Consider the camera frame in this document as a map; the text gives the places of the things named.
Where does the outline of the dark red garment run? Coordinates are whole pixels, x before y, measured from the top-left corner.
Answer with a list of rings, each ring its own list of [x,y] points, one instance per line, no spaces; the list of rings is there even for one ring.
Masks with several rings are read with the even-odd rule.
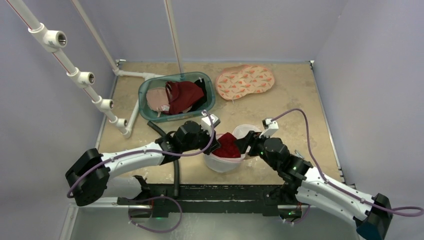
[[[235,144],[237,140],[232,133],[226,132],[224,134],[218,134],[216,140],[220,143],[221,147],[217,148],[212,152],[213,155],[226,158],[226,159],[236,159],[241,157],[241,153],[238,147]]]

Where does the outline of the round pink white laundry bag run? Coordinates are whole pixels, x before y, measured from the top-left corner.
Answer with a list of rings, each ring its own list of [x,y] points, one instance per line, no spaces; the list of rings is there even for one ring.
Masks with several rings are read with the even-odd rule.
[[[237,139],[241,139],[245,137],[249,131],[259,132],[260,129],[252,124],[241,124],[238,125],[231,134]],[[212,153],[203,155],[206,166],[217,173],[226,173],[238,168],[246,158],[246,154],[241,154],[240,158],[222,158]]]

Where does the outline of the dark red bra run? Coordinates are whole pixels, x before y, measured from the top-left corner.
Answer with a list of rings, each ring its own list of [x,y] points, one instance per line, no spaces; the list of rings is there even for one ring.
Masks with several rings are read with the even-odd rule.
[[[204,97],[203,89],[191,81],[167,81],[165,92],[168,99],[168,115],[177,115],[191,108]]]

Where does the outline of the pink bra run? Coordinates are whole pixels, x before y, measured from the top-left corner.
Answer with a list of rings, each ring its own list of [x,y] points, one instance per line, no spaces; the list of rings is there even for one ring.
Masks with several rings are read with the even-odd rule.
[[[169,112],[170,104],[165,87],[151,88],[145,96],[151,110],[164,114]]]

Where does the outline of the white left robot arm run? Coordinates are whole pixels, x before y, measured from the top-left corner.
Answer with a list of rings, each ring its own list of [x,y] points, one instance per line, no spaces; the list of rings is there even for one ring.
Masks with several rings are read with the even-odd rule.
[[[209,155],[221,146],[215,131],[220,122],[215,115],[202,118],[200,123],[189,120],[176,131],[130,150],[100,153],[97,148],[88,149],[65,173],[69,185],[66,196],[80,207],[87,206],[103,196],[109,180],[122,174],[182,157]]]

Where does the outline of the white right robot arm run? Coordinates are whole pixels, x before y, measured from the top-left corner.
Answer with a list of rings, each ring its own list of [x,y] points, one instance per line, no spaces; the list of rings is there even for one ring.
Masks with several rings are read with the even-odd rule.
[[[292,153],[277,137],[263,137],[250,131],[235,145],[241,153],[260,157],[284,180],[280,196],[288,204],[315,206],[352,225],[365,240],[385,239],[393,214],[389,199],[378,193],[358,191],[325,174],[318,167]]]

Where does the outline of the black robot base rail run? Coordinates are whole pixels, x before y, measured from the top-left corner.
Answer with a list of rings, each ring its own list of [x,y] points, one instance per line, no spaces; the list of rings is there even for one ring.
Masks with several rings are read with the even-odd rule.
[[[131,213],[136,218],[166,218],[170,213],[261,214],[289,221],[299,220],[308,206],[284,193],[281,185],[181,184],[175,194],[173,184],[142,186],[134,198],[119,197],[119,206],[131,210],[146,206],[146,213]]]

